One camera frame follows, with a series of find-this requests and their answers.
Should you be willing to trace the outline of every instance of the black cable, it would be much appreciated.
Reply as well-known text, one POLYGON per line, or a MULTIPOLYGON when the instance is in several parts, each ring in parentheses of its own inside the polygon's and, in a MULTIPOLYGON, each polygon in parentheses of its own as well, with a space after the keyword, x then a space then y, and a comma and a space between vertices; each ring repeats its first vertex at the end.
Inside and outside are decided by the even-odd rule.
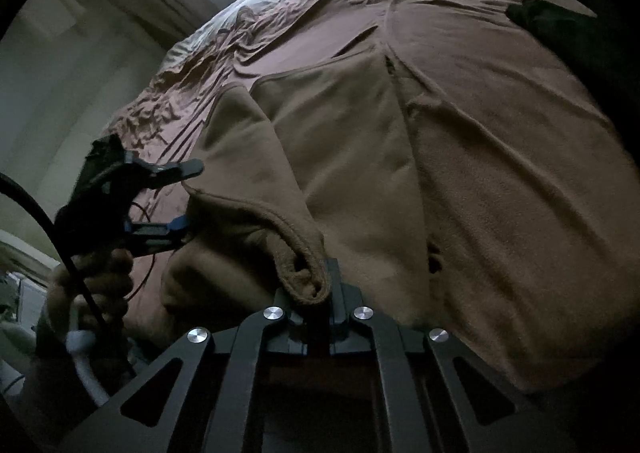
POLYGON ((20 375, 18 375, 18 377, 16 377, 14 380, 12 380, 8 385, 6 385, 6 388, 4 388, 2 390, 2 394, 6 395, 7 393, 9 393, 9 390, 12 389, 15 384, 20 381, 21 379, 24 379, 24 374, 21 373, 20 375))
POLYGON ((138 204, 137 202, 132 202, 131 203, 132 206, 137 207, 140 211, 142 211, 142 214, 145 215, 146 221, 150 222, 151 221, 151 217, 149 216, 149 213, 146 212, 146 209, 143 208, 140 204, 138 204))
POLYGON ((34 200, 34 198, 25 191, 20 184, 17 184, 13 180, 11 180, 7 175, 0 172, 0 194, 3 194, 14 202, 16 202, 22 209, 27 211, 33 219, 38 223, 38 225, 43 229, 46 235, 49 237, 49 240, 53 244, 53 247, 60 255, 60 259, 62 260, 63 265, 66 267, 71 280, 76 283, 76 287, 79 292, 82 294, 82 297, 85 299, 87 305, 89 306, 89 310, 94 315, 96 321, 98 322, 98 327, 105 335, 106 339, 109 341, 111 346, 113 347, 114 352, 121 359, 125 365, 127 365, 127 370, 133 377, 136 376, 136 372, 133 367, 129 364, 127 360, 127 354, 124 353, 122 348, 118 344, 118 340, 114 337, 111 332, 109 326, 105 322, 102 317, 102 312, 96 305, 94 298, 91 296, 91 292, 84 284, 84 280, 82 279, 81 274, 78 272, 76 265, 71 260, 69 253, 66 251, 65 246, 60 241, 58 237, 58 232, 53 225, 53 222, 47 216, 47 213, 38 205, 38 203, 34 200))
POLYGON ((148 280, 149 276, 151 276, 151 271, 154 269, 155 264, 156 264, 156 255, 153 255, 151 258, 151 267, 149 267, 149 270, 146 271, 145 278, 140 282, 140 285, 138 285, 136 289, 126 298, 127 302, 131 301, 133 299, 133 296, 135 296, 138 292, 140 292, 140 289, 142 289, 146 285, 146 280, 148 280))
MULTIPOLYGON (((131 203, 133 206, 137 207, 140 211, 142 211, 142 214, 145 215, 146 217, 146 221, 150 222, 151 221, 151 217, 149 216, 149 214, 146 212, 146 209, 143 208, 140 204, 138 204, 137 202, 132 202, 131 203)), ((154 269, 154 265, 156 264, 156 255, 154 254, 151 258, 151 267, 149 267, 149 270, 146 271, 146 276, 144 277, 144 279, 140 282, 140 285, 138 285, 136 287, 136 289, 126 298, 127 299, 127 303, 129 301, 131 301, 133 299, 133 297, 140 292, 140 290, 146 285, 146 280, 149 279, 149 276, 151 276, 151 271, 154 269)))

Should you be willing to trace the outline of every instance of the white cable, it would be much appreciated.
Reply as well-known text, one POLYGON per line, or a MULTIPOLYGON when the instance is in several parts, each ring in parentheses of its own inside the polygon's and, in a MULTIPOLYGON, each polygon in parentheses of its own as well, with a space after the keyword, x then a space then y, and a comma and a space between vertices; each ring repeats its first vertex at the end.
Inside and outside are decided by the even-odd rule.
POLYGON ((71 355, 78 379, 97 407, 109 400, 109 394, 100 384, 91 369, 89 355, 95 344, 95 334, 91 330, 79 330, 78 307, 71 303, 69 311, 69 332, 66 335, 66 351, 71 355))

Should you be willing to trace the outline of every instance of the brown fleece fabric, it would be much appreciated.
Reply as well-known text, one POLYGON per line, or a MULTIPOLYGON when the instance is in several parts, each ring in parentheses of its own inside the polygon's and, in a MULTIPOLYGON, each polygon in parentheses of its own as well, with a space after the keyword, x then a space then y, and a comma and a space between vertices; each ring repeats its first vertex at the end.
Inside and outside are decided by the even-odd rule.
MULTIPOLYGON (((159 74, 112 129, 152 161, 205 161, 185 184, 200 232, 134 299, 132 333, 235 324, 280 283, 318 303, 335 256, 368 304, 522 389, 593 366, 639 319, 640 177, 506 18, 519 1, 281 0, 159 74)), ((170 220, 186 196, 141 200, 170 220)))

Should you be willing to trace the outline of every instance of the black metal frame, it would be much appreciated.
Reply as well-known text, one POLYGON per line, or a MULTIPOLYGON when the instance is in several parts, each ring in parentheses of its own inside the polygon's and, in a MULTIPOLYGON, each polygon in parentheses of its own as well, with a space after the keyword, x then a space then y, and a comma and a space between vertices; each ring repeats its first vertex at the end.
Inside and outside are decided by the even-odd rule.
POLYGON ((327 267, 334 289, 330 310, 302 317, 279 290, 274 302, 284 310, 279 319, 256 312, 239 327, 207 333, 204 341, 192 342, 188 335, 180 338, 73 430, 60 451, 259 452, 255 386, 260 369, 277 357, 324 354, 369 359, 377 366, 380 393, 374 421, 379 426, 380 452, 575 451, 572 440, 545 414, 454 336, 433 341, 380 312, 357 319, 354 310, 363 303, 359 289, 340 281, 337 261, 328 260, 327 267), (162 380, 163 386, 170 386, 166 401, 159 402, 157 390, 145 392, 145 386, 175 361, 181 368, 173 380, 162 380), (475 388, 459 368, 461 361, 476 372, 479 385, 490 386, 498 399, 506 401, 508 412, 489 420, 479 416, 479 404, 492 405, 492 392, 474 397, 475 388), (444 389, 438 390, 438 383, 444 389), (128 409, 133 400, 138 415, 128 409), (146 414, 159 406, 162 412, 156 424, 144 423, 146 414))
POLYGON ((131 222, 129 210, 145 189, 158 189, 202 173, 200 160, 154 165, 125 150, 117 135, 94 141, 71 198, 56 214, 55 228, 69 256, 121 245, 133 256, 182 246, 189 230, 183 216, 167 224, 131 222))

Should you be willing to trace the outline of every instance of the triangular cutout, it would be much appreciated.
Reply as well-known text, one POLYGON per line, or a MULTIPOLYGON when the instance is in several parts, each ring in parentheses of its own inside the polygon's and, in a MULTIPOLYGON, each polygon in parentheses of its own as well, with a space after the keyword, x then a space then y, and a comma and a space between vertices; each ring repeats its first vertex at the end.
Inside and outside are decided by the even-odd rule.
POLYGON ((462 357, 453 359, 478 423, 487 426, 515 413, 515 405, 462 357))
POLYGON ((157 425, 181 368, 181 359, 170 360, 120 407, 120 413, 145 426, 157 425))

